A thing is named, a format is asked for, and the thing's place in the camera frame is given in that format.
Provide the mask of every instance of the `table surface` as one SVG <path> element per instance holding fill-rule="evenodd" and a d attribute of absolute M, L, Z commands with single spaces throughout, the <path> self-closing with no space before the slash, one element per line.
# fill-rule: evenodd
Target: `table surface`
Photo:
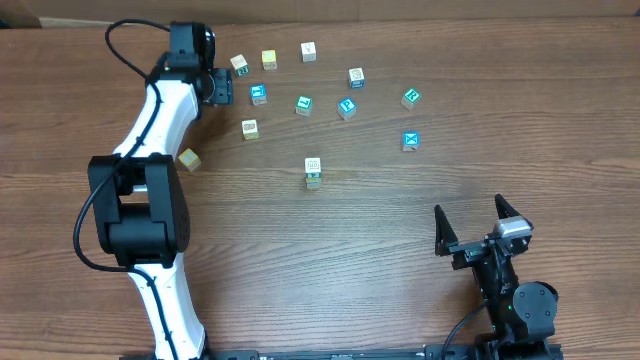
<path fill-rule="evenodd" d="M 502 193 L 536 226 L 520 281 L 560 293 L 567 358 L 640 357 L 640 20 L 517 19 L 219 26 L 217 65 L 244 54 L 236 103 L 207 110 L 182 148 L 191 213 L 186 272 L 216 349 L 329 350 L 443 342 L 480 301 L 469 269 L 433 254 L 433 207 L 461 240 L 497 219 Z M 318 61 L 302 63 L 315 41 Z M 168 36 L 117 30 L 145 71 Z M 265 72 L 260 52 L 277 51 Z M 347 86 L 362 67 L 363 89 Z M 249 85 L 266 84 L 253 106 Z M 423 95 L 413 111 L 409 87 Z M 309 118 L 294 114 L 313 98 Z M 358 113 L 337 113 L 350 96 Z M 150 352 L 140 296 L 90 270 L 71 232 L 86 167 L 131 129 L 142 80 L 102 29 L 0 31 L 0 358 L 115 359 Z M 260 139 L 240 123 L 257 119 Z M 402 133 L 420 132 L 416 153 Z M 323 185 L 304 189 L 304 158 Z M 114 264 L 88 216 L 82 246 Z M 457 342 L 489 331 L 486 315 Z"/>

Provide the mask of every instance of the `wire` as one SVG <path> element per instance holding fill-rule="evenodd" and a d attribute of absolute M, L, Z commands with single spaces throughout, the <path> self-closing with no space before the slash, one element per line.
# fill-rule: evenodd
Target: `wire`
<path fill-rule="evenodd" d="M 489 302 L 487 300 L 483 301 L 482 304 L 480 304 L 480 306 L 475 308 L 472 312 L 468 313 L 467 316 L 465 316 L 462 320 L 460 320 L 458 325 L 456 325 L 453 328 L 453 330 L 451 330 L 451 333 L 449 333 L 449 336 L 447 336 L 447 340 L 445 340 L 444 345 L 442 346 L 442 360 L 447 359 L 447 349 L 449 348 L 449 345 L 451 345 L 451 341 L 453 341 L 453 337 L 456 336 L 456 333 L 458 332 L 458 330 L 460 330 L 462 326 L 464 326 L 471 319 L 473 319 L 474 316 L 478 315 L 478 313 L 482 311 L 482 309 L 487 307 L 488 303 Z"/>
<path fill-rule="evenodd" d="M 147 125 L 142 130 L 142 133 L 140 133 L 140 136 L 136 138 L 136 142 L 131 147 L 131 150 L 129 150 L 129 152 L 127 152 L 124 155 L 124 157 L 120 159 L 120 161 L 118 161 L 118 163 L 111 170 L 111 173 L 108 176 L 106 176 L 98 184 L 98 186 L 96 186 L 96 188 L 91 192 L 91 195 L 89 195 L 87 200 L 84 202 L 84 205 L 82 205 L 82 208 L 80 209 L 80 213 L 78 214 L 78 218 L 76 219 L 76 224 L 73 229 L 73 248 L 78 258 L 80 258 L 80 260 L 91 269 L 98 270 L 98 271 L 106 271 L 106 272 L 133 273 L 133 274 L 142 276 L 147 281 L 147 286 L 151 288 L 151 292 L 153 293 L 153 298 L 155 299 L 155 302 L 156 302 L 156 307 L 158 308 L 158 315 L 160 318 L 160 324 L 162 325 L 162 330 L 164 331 L 164 334 L 165 334 L 165 340 L 169 343 L 169 348 L 171 349 L 171 354 L 173 355 L 173 358 L 175 360 L 178 360 L 178 352 L 176 351 L 175 344 L 173 343 L 173 339 L 171 338 L 171 332 L 169 331 L 169 327 L 167 326 L 167 320 L 164 316 L 164 311 L 162 309 L 162 302 L 160 301 L 160 294 L 158 293 L 158 288 L 156 287 L 155 279 L 152 279 L 151 276 L 149 276 L 149 274 L 147 274 L 146 272 L 133 267 L 121 268 L 121 267 L 115 267 L 115 266 L 98 265 L 92 262 L 91 260 L 89 260 L 84 255 L 84 253 L 82 252 L 82 249 L 80 248 L 80 229 L 82 228 L 82 222 L 84 221 L 85 216 L 89 212 L 89 208 L 95 201 L 96 196 L 107 184 L 107 182 L 109 182 L 109 180 L 113 178 L 113 176 L 122 168 L 122 166 L 133 156 L 133 154 L 135 154 L 138 148 L 140 148 L 140 146 L 143 144 L 145 137 L 151 130 L 151 126 L 153 126 L 153 122 L 155 121 L 156 116 L 158 116 L 158 112 L 160 111 L 160 104 L 162 103 L 160 90 L 158 90 L 158 87 L 156 86 L 156 84 L 149 80 L 149 77 L 147 76 L 147 74 L 145 74 L 137 66 L 133 65 L 131 62 L 125 59 L 122 55 L 120 55 L 120 53 L 111 44 L 111 39 L 110 39 L 111 32 L 115 28 L 123 24 L 143 24 L 143 25 L 153 26 L 155 28 L 162 29 L 165 31 L 169 31 L 169 28 L 160 24 L 153 23 L 151 21 L 147 21 L 147 20 L 124 19 L 109 25 L 109 27 L 104 33 L 104 40 L 107 43 L 107 47 L 109 47 L 109 50 L 111 50 L 113 55 L 115 55 L 120 61 L 122 61 L 125 65 L 127 65 L 129 68 L 135 71 L 138 75 L 140 75 L 145 80 L 146 85 L 151 86 L 151 88 L 153 89 L 156 95 L 156 102 L 153 108 L 153 113 L 151 114 L 151 117 L 149 118 Z M 161 63 L 161 62 L 164 63 L 164 61 L 166 60 L 166 56 L 167 56 L 167 53 L 164 53 L 162 57 L 158 59 L 158 63 Z"/>

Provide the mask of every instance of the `small cube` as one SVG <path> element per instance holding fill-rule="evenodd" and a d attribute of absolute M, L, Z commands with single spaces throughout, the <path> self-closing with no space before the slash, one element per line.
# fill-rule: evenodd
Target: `small cube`
<path fill-rule="evenodd" d="M 302 43 L 300 48 L 302 48 L 302 62 L 316 61 L 316 43 L 313 41 Z"/>
<path fill-rule="evenodd" d="M 304 159 L 305 183 L 307 189 L 319 189 L 322 185 L 322 170 L 320 167 L 320 158 Z"/>
<path fill-rule="evenodd" d="M 242 122 L 242 135 L 245 140 L 257 139 L 260 137 L 258 134 L 258 122 L 255 120 L 245 120 Z"/>
<path fill-rule="evenodd" d="M 296 114 L 304 116 L 311 115 L 311 105 L 311 98 L 300 96 L 298 98 L 298 102 L 296 103 Z"/>
<path fill-rule="evenodd" d="M 242 54 L 231 58 L 231 65 L 233 65 L 233 70 L 236 72 L 238 77 L 247 75 L 249 73 L 249 64 L 244 59 Z"/>
<path fill-rule="evenodd" d="M 184 165 L 189 171 L 194 171 L 202 163 L 200 158 L 191 149 L 185 150 L 180 156 L 178 156 L 182 165 Z"/>
<path fill-rule="evenodd" d="M 356 103 L 350 98 L 346 98 L 338 104 L 338 113 L 345 121 L 351 119 L 356 114 L 356 110 Z"/>
<path fill-rule="evenodd" d="M 262 52 L 262 66 L 264 67 L 265 70 L 278 69 L 275 50 L 265 50 Z"/>
<path fill-rule="evenodd" d="M 262 105 L 267 103 L 267 88 L 264 84 L 252 85 L 250 90 L 253 105 Z"/>
<path fill-rule="evenodd" d="M 416 89 L 411 88 L 407 90 L 404 95 L 402 95 L 402 105 L 404 105 L 404 107 L 406 107 L 407 109 L 412 110 L 413 107 L 416 106 L 418 100 L 420 100 L 421 96 L 422 95 L 420 95 L 420 93 L 417 92 Z"/>
<path fill-rule="evenodd" d="M 402 151 L 416 151 L 420 146 L 420 134 L 416 131 L 404 133 L 404 146 Z"/>
<path fill-rule="evenodd" d="M 362 68 L 349 70 L 349 85 L 352 89 L 364 86 L 364 73 L 362 72 Z"/>

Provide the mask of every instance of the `black cable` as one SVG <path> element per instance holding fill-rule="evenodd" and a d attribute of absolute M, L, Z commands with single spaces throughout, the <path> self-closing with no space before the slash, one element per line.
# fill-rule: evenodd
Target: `black cable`
<path fill-rule="evenodd" d="M 449 345 L 451 345 L 451 341 L 453 341 L 453 337 L 456 336 L 458 330 L 460 330 L 460 328 L 464 326 L 464 324 L 468 323 L 469 320 L 473 319 L 474 316 L 482 311 L 482 309 L 484 309 L 488 303 L 489 302 L 487 300 L 483 301 L 480 306 L 475 308 L 472 312 L 468 313 L 467 316 L 460 320 L 458 325 L 456 325 L 456 327 L 451 330 L 451 333 L 449 334 L 449 336 L 447 336 L 447 340 L 445 340 L 444 345 L 442 346 L 442 360 L 447 360 L 447 349 L 449 348 Z"/>
<path fill-rule="evenodd" d="M 120 53 L 118 53 L 118 51 L 111 44 L 111 39 L 110 39 L 111 31 L 113 31 L 113 29 L 123 24 L 144 24 L 144 25 L 153 26 L 165 31 L 169 31 L 169 28 L 160 24 L 153 23 L 151 21 L 138 20 L 138 19 L 125 19 L 109 25 L 109 27 L 104 33 L 104 39 L 105 39 L 105 42 L 107 43 L 107 46 L 109 47 L 109 50 L 111 50 L 113 55 L 115 55 L 120 61 L 122 61 L 125 65 L 127 65 L 129 68 L 135 71 L 138 75 L 140 75 L 145 80 L 145 84 L 151 85 L 151 88 L 153 89 L 156 95 L 156 102 L 153 108 L 153 113 L 151 114 L 151 117 L 149 118 L 147 125 L 142 130 L 142 133 L 140 133 L 140 136 L 136 138 L 136 142 L 133 145 L 133 147 L 131 147 L 131 150 L 129 150 L 129 152 L 127 152 L 125 156 L 122 157 L 122 159 L 120 159 L 120 161 L 118 161 L 118 163 L 111 170 L 111 173 L 108 176 L 106 176 L 98 184 L 98 186 L 96 186 L 96 188 L 91 192 L 91 195 L 89 195 L 87 200 L 84 202 L 82 209 L 80 209 L 80 213 L 78 214 L 78 219 L 76 220 L 76 224 L 73 229 L 73 248 L 78 258 L 80 258 L 80 260 L 91 269 L 98 270 L 98 271 L 106 271 L 106 272 L 133 273 L 133 274 L 142 276 L 147 281 L 147 286 L 151 288 L 151 292 L 153 292 L 153 298 L 155 299 L 156 306 L 158 308 L 158 315 L 160 318 L 160 324 L 162 325 L 162 330 L 164 331 L 164 334 L 165 334 L 165 340 L 169 343 L 169 348 L 171 348 L 171 354 L 173 355 L 173 358 L 175 360 L 178 360 L 178 352 L 176 351 L 175 344 L 173 343 L 173 339 L 171 338 L 171 332 L 169 331 L 169 327 L 167 326 L 167 320 L 165 319 L 165 316 L 164 316 L 164 311 L 162 309 L 162 302 L 160 301 L 160 294 L 158 293 L 158 289 L 155 284 L 155 279 L 152 279 L 151 276 L 149 276 L 149 274 L 145 273 L 144 271 L 133 268 L 133 267 L 121 268 L 121 267 L 114 267 L 114 266 L 98 265 L 92 262 L 91 260 L 89 260 L 84 255 L 84 253 L 82 252 L 82 249 L 80 248 L 80 229 L 82 228 L 82 222 L 84 221 L 84 218 L 87 215 L 89 208 L 93 204 L 98 193 L 104 188 L 105 184 L 113 178 L 113 176 L 118 172 L 118 170 L 122 168 L 122 166 L 127 162 L 127 160 L 129 160 L 129 158 L 131 158 L 133 154 L 135 154 L 135 152 L 138 150 L 138 148 L 143 144 L 145 137 L 151 130 L 151 126 L 153 126 L 153 122 L 155 121 L 156 116 L 158 115 L 158 111 L 160 111 L 160 104 L 162 103 L 162 98 L 160 97 L 160 90 L 158 90 L 158 87 L 156 86 L 156 84 L 149 81 L 149 77 L 147 76 L 147 74 L 145 74 L 138 67 L 136 67 L 131 62 L 126 60 L 122 55 L 120 55 Z M 166 60 L 166 56 L 167 56 L 166 53 L 163 54 L 162 57 L 158 60 L 158 63 L 161 63 L 161 62 L 164 63 L 164 61 Z"/>

